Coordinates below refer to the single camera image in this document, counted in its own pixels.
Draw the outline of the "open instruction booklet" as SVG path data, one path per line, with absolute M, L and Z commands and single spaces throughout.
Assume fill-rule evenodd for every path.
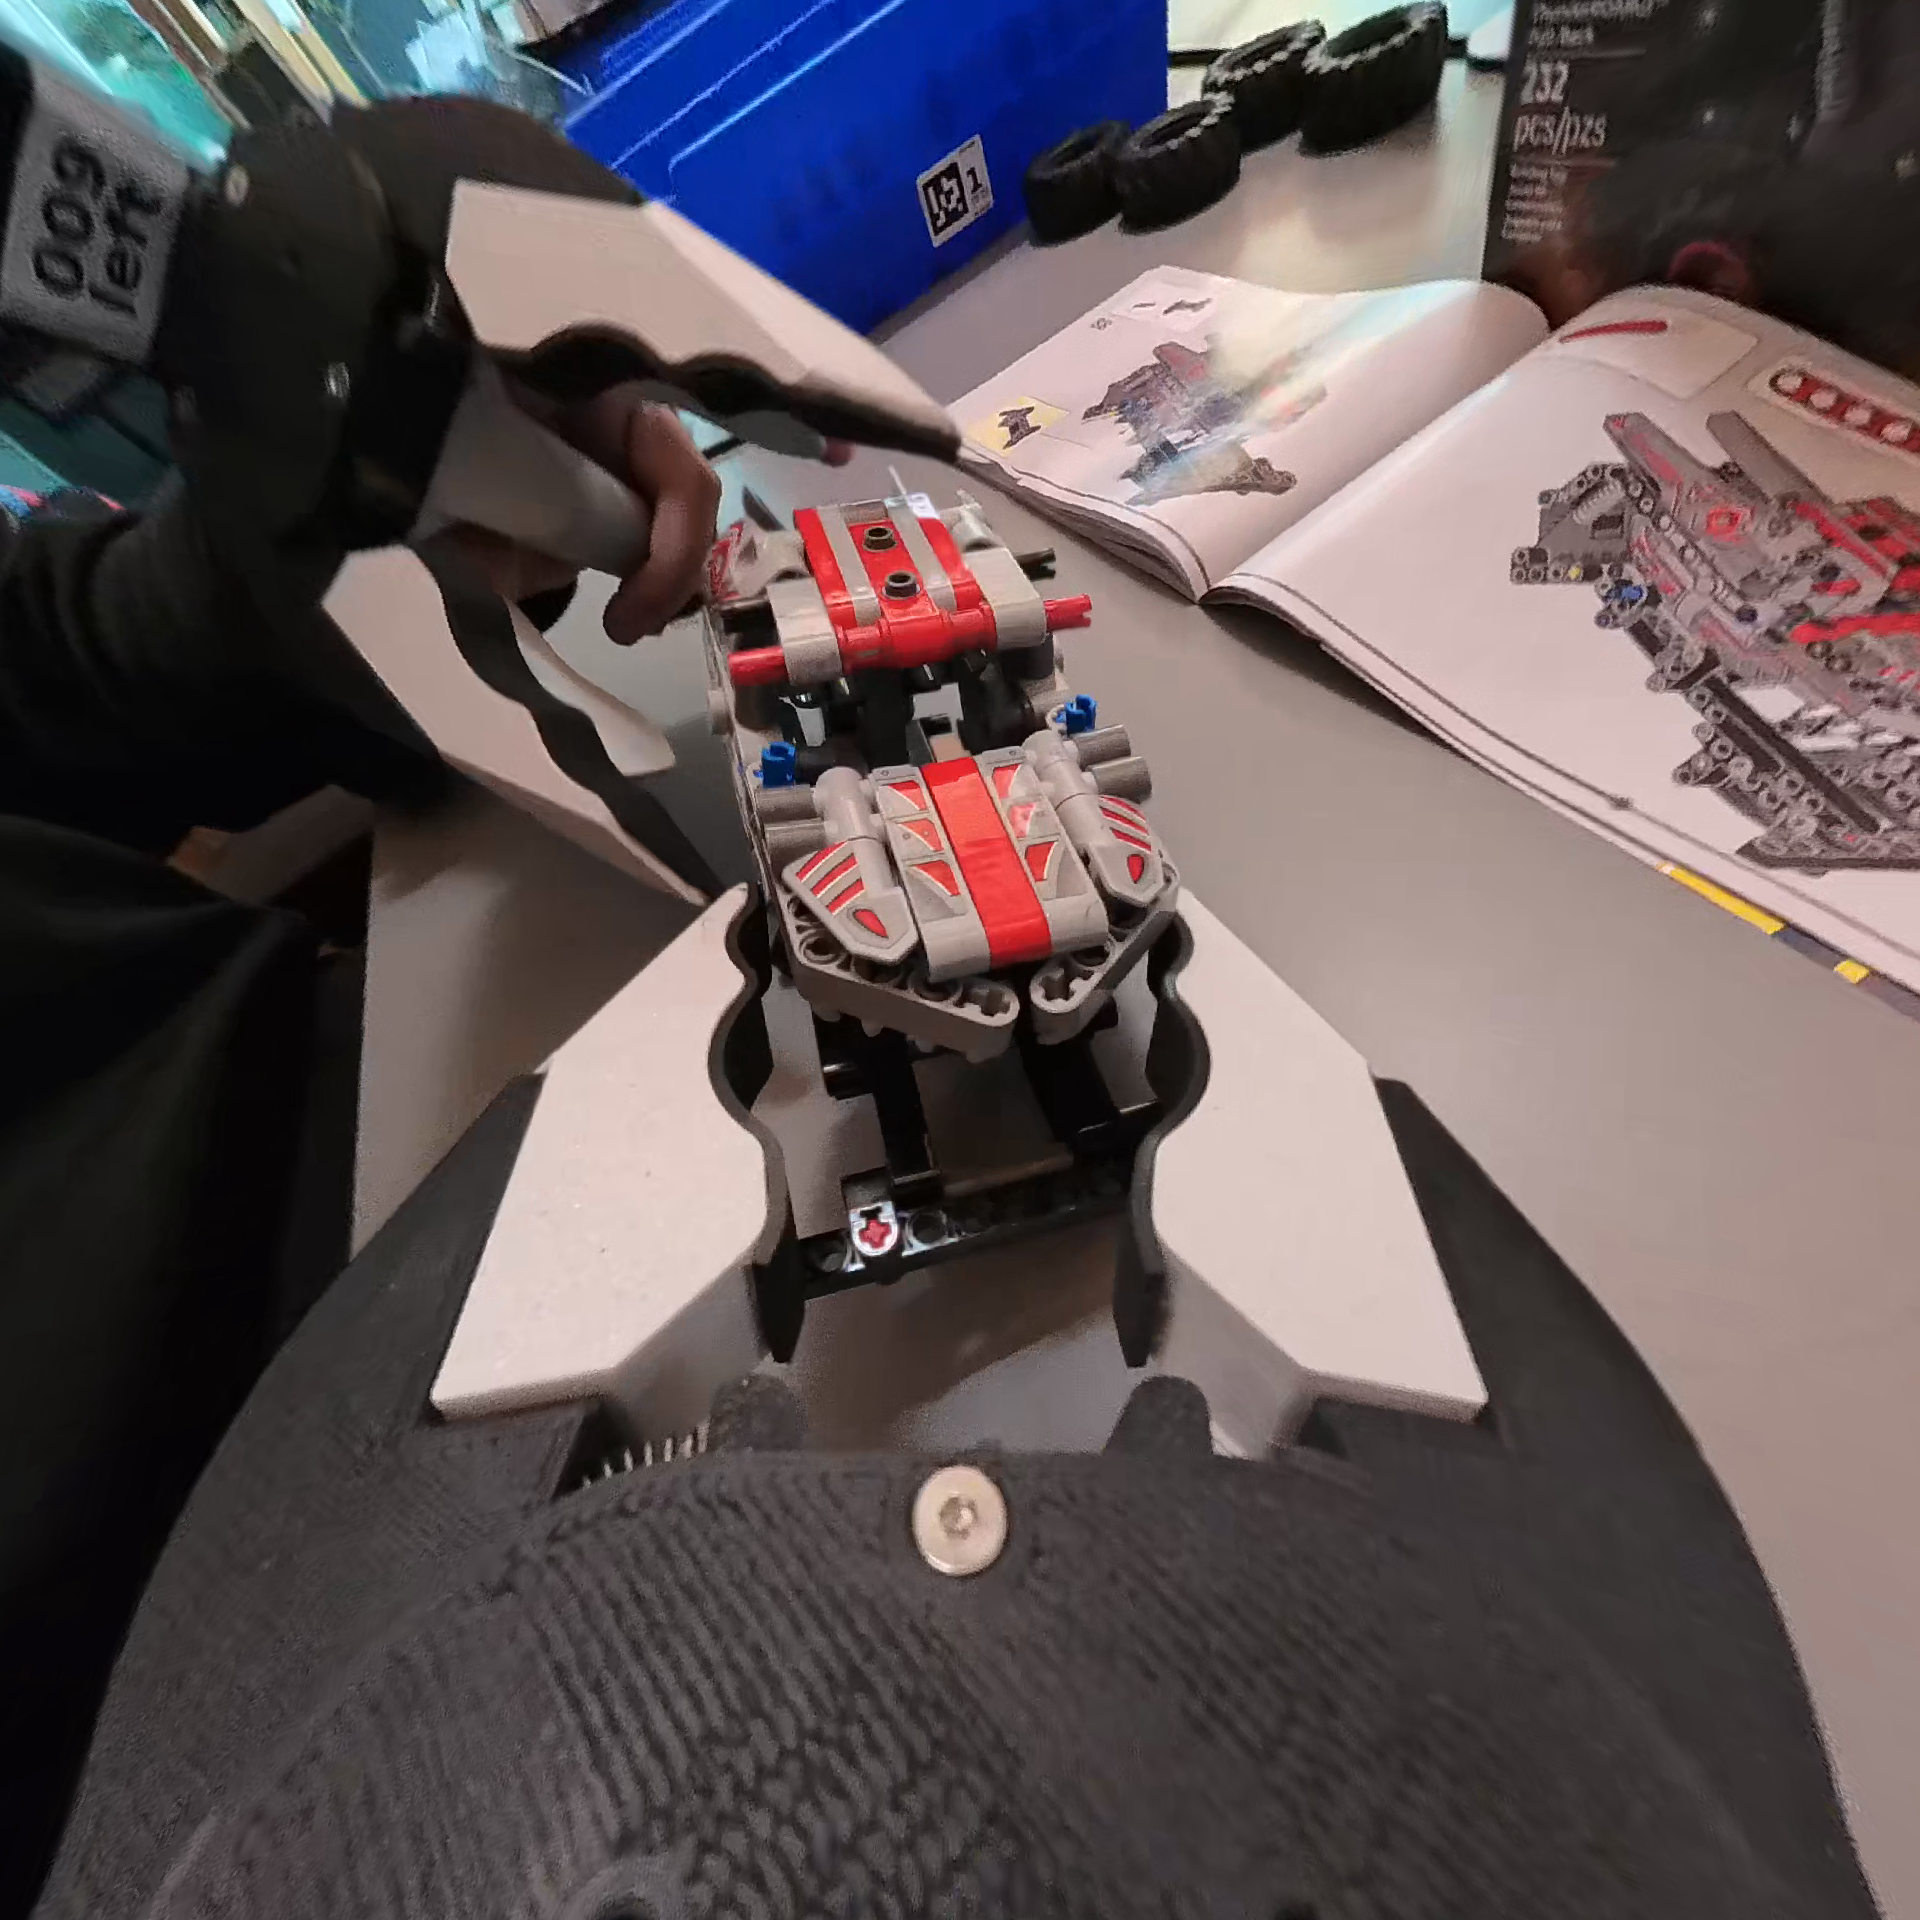
M 1161 267 L 950 414 L 1005 493 L 1915 992 L 1914 382 L 1666 285 L 1548 330 Z

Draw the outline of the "black toy tyre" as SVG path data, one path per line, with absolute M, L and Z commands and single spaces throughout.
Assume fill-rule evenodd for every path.
M 1232 103 L 1202 93 L 1169 108 L 1122 139 L 1112 163 L 1121 221 L 1157 231 L 1230 196 L 1241 178 Z
M 1241 40 L 1208 64 L 1202 99 L 1224 106 L 1245 152 L 1259 152 L 1300 131 L 1307 55 L 1326 36 L 1321 20 L 1294 20 Z
M 1101 118 L 1054 142 L 1027 165 L 1024 215 L 1038 247 L 1065 244 L 1118 218 L 1113 165 L 1132 133 L 1129 120 Z
M 1401 5 L 1314 43 L 1302 55 L 1302 152 L 1364 147 L 1433 106 L 1450 62 L 1450 10 Z

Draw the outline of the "blue plastic bin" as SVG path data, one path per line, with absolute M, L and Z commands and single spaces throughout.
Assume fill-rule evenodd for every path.
M 560 66 L 580 151 L 870 330 L 1024 221 L 1038 152 L 1166 108 L 1169 5 L 662 5 Z M 971 135 L 995 210 L 934 250 L 916 175 Z

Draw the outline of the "square marker sticker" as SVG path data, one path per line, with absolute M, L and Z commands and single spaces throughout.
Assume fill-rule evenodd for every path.
M 995 210 L 993 170 L 982 135 L 970 135 L 916 175 L 920 210 L 934 250 Z

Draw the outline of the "person's left hand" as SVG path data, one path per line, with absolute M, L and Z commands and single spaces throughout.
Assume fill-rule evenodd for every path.
M 681 418 L 652 399 L 625 399 L 616 416 L 617 476 L 645 507 L 641 559 L 608 599 L 617 644 L 660 635 L 705 602 L 722 485 Z

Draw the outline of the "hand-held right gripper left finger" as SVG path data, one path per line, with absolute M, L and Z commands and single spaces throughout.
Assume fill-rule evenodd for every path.
M 433 1384 L 449 1422 L 590 1403 L 697 1423 L 769 1348 L 753 1276 L 789 1202 L 764 903 L 722 894 L 540 1069 Z

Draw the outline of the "person's left forearm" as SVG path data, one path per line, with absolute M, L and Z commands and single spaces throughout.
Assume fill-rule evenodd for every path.
M 328 789 L 420 802 L 445 780 L 313 614 L 258 606 L 182 492 L 4 516 L 4 859 L 36 838 L 164 858 Z

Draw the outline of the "grey red brick model car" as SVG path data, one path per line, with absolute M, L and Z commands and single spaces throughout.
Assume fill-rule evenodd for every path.
M 1091 622 L 982 504 L 749 500 L 708 558 L 726 740 L 772 959 L 877 1158 L 754 1277 L 778 1356 L 812 1300 L 1115 1208 L 1161 1099 L 1098 1059 L 1182 901 L 1126 726 L 1072 690 Z

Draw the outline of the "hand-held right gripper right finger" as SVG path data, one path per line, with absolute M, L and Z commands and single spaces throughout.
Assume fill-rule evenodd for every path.
M 1326 1400 L 1476 1422 L 1486 1382 L 1364 1059 L 1190 895 L 1145 978 L 1158 1118 L 1113 1280 L 1126 1364 L 1195 1384 L 1236 1455 Z

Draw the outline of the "grey desk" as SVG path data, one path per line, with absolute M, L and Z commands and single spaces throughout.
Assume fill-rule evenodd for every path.
M 958 397 L 1152 266 L 1300 293 L 1469 277 L 1501 86 L 1291 147 L 1166 234 L 997 242 L 885 330 Z M 1788 1618 L 1862 1867 L 1915 1915 L 1915 1020 L 1410 730 L 1278 622 L 1214 614 L 1056 542 L 1096 602 L 1101 708 L 1137 732 L 1201 904 L 1409 1084 L 1632 1340 Z M 1214 723 L 1251 723 L 1278 823 L 1243 820 Z M 372 832 L 354 1250 L 491 1096 L 688 910 L 465 786 Z M 1126 1375 L 1113 1235 L 1030 1242 L 808 1312 L 793 1366 L 835 1450 L 1098 1442 Z

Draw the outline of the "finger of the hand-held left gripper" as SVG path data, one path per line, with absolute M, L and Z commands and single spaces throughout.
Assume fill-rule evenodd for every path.
M 322 608 L 454 772 L 660 894 L 708 904 L 708 861 L 645 789 L 674 764 L 666 736 L 454 559 L 357 552 Z
M 460 181 L 445 272 L 475 340 L 541 392 L 633 384 L 795 460 L 958 454 L 948 412 L 881 348 L 659 202 Z

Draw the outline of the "black toy set box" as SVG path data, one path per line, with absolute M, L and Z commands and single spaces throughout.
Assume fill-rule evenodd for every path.
M 1669 283 L 1915 365 L 1915 3 L 1515 5 L 1481 274 Z

